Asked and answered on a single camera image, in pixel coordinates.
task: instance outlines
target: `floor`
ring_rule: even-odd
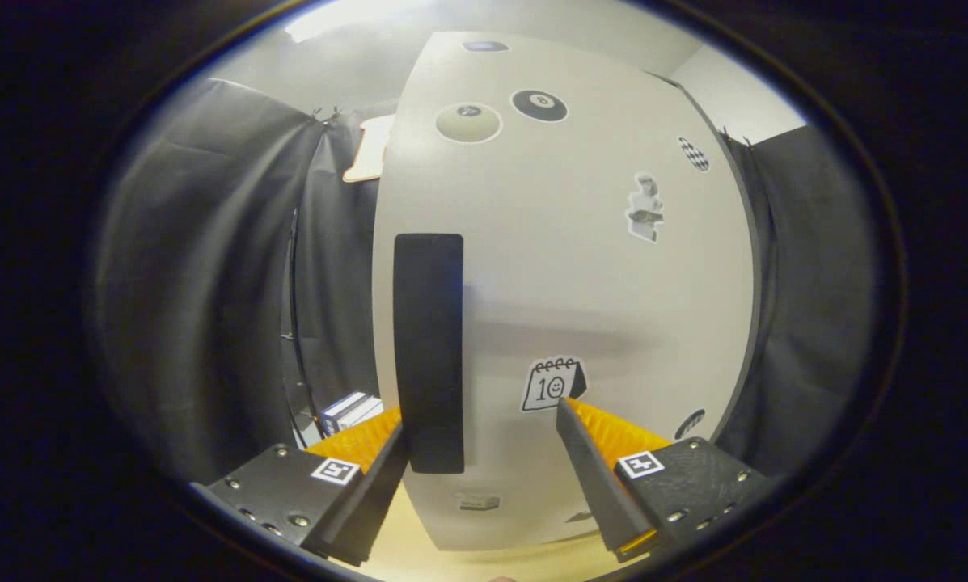
[[[516,582],[573,582],[623,566],[627,564],[618,564],[613,554],[606,552],[598,531],[512,550],[438,551],[402,485],[373,545],[372,557],[361,567],[349,568],[386,582],[489,582],[502,576]]]

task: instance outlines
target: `book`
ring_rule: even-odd
[[[365,402],[366,398],[369,398],[369,395],[365,393],[347,394],[346,397],[332,403],[331,406],[326,408],[325,412],[322,412],[322,424],[325,427],[325,434],[332,436],[339,433],[342,430],[339,420],[345,414],[357,408],[359,404]]]
[[[368,397],[361,404],[358,404],[354,408],[347,412],[339,420],[336,421],[338,428],[343,431],[346,428],[351,428],[355,424],[361,423],[364,420],[372,419],[373,416],[383,412],[383,401],[375,397]]]

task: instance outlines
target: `dark gray curtain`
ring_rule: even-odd
[[[864,191],[817,129],[727,140],[763,259],[757,348],[717,445],[769,475],[830,434],[864,367],[880,266]]]
[[[323,410],[354,391],[379,395],[372,335],[372,240],[379,180],[347,183],[366,119],[396,101],[344,114],[311,162],[298,215],[296,314],[307,382]]]
[[[106,391],[178,479],[213,482],[293,441],[281,275],[322,133],[261,93],[199,82],[159,111],[109,188],[92,316]]]

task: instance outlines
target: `orange foam pad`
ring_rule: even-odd
[[[355,424],[347,430],[307,447],[307,452],[348,463],[357,463],[361,465],[362,473],[368,473],[369,467],[379,456],[383,446],[387,444],[387,439],[394,434],[398,424],[401,424],[401,408],[392,408],[380,416],[366,420],[365,423]]]
[[[610,471],[613,471],[617,459],[621,457],[642,453],[643,450],[662,449],[671,443],[665,438],[646,431],[645,428],[636,427],[635,424],[595,406],[572,398],[567,398],[566,402],[573,412],[577,413],[584,428],[587,428],[592,442],[595,443],[598,453],[602,455],[602,460],[606,462],[606,467],[609,467]]]

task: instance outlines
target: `wall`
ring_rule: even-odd
[[[206,74],[257,89],[300,110],[344,110],[396,99],[429,34],[493,30],[557,40],[671,74],[700,41],[612,0],[432,0],[293,43],[282,26]]]
[[[669,76],[680,82],[717,128],[752,143],[806,125],[789,103],[717,49],[705,44]]]

